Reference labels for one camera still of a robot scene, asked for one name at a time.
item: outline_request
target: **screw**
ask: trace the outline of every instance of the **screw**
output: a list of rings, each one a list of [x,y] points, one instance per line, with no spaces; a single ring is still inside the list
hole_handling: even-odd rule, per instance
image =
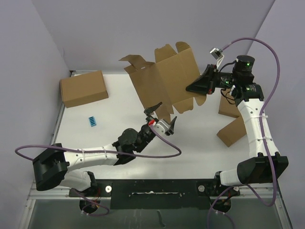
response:
[[[112,190],[112,187],[110,185],[108,185],[108,186],[106,186],[105,190],[107,193],[110,193]]]
[[[200,185],[199,187],[198,187],[198,190],[200,191],[200,192],[204,192],[204,186],[203,185]]]

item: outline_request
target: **white table surface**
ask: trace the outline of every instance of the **white table surface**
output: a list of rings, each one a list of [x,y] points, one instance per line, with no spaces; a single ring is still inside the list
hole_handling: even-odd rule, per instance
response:
[[[139,131],[145,124],[144,108],[127,74],[104,75],[108,99],[65,108],[58,131],[57,143],[64,147],[88,148],[117,141],[126,128]],[[167,137],[183,152],[167,159],[136,158],[126,165],[84,168],[96,179],[171,179],[213,178],[215,172],[236,168],[248,159],[247,137],[227,147],[217,132],[233,121],[218,114],[220,92],[207,97],[202,106],[177,115],[175,133]],[[97,125],[91,127],[88,118],[94,116]],[[142,151],[143,155],[168,155],[176,151],[157,137]]]

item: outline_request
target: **open cardboard box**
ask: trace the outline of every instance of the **open cardboard box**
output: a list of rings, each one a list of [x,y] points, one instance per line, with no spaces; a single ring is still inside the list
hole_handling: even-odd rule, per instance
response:
[[[217,133],[217,136],[226,144],[226,146],[230,147],[247,134],[243,117],[239,113],[237,107],[229,104],[223,96],[221,96],[220,99],[218,113],[236,118],[233,122],[225,126]]]
[[[124,69],[144,108],[162,102],[156,114],[166,121],[170,121],[173,107],[182,114],[193,109],[193,98],[199,106],[206,100],[205,95],[185,90],[200,75],[191,47],[185,42],[177,42],[176,48],[178,52],[169,44],[155,49],[155,62],[147,62],[140,55],[120,59],[131,64]]]

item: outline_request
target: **white cable clip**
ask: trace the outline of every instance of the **white cable clip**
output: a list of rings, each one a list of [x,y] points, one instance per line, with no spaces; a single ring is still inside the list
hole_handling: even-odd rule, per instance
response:
[[[82,152],[82,162],[85,163],[85,150],[84,149],[81,149],[81,152]]]
[[[107,152],[106,152],[106,149],[105,149],[105,147],[103,147],[103,146],[102,146],[102,149],[104,150],[104,153],[105,153],[105,158],[106,158],[106,160],[107,160],[107,158],[108,158],[108,157],[107,157]]]

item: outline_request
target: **closed cardboard box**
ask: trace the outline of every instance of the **closed cardboard box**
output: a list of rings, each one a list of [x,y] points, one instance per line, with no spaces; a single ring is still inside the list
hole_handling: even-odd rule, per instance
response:
[[[61,80],[61,97],[66,107],[74,107],[108,98],[101,71]]]

